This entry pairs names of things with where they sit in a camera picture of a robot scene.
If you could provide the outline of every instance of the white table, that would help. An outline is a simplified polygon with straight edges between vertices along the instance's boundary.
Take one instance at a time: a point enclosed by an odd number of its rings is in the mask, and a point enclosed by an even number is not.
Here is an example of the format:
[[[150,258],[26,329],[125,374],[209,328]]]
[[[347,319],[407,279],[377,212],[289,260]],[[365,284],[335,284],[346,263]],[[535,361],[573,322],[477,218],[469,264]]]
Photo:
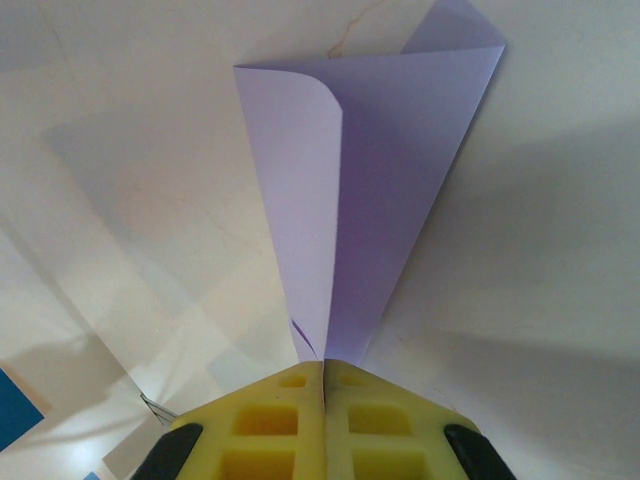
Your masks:
[[[296,360],[231,66],[396,52],[430,3],[0,6],[3,229],[149,397]],[[365,367],[520,478],[638,478],[640,3],[474,3],[508,51]]]

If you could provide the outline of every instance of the folded paper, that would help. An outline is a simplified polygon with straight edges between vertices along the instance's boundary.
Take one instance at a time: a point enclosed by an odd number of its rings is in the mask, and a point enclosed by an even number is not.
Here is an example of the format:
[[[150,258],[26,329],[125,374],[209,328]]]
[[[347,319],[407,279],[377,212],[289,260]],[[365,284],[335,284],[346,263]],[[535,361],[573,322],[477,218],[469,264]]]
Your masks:
[[[401,54],[235,68],[301,361],[362,360],[504,48],[439,0]]]

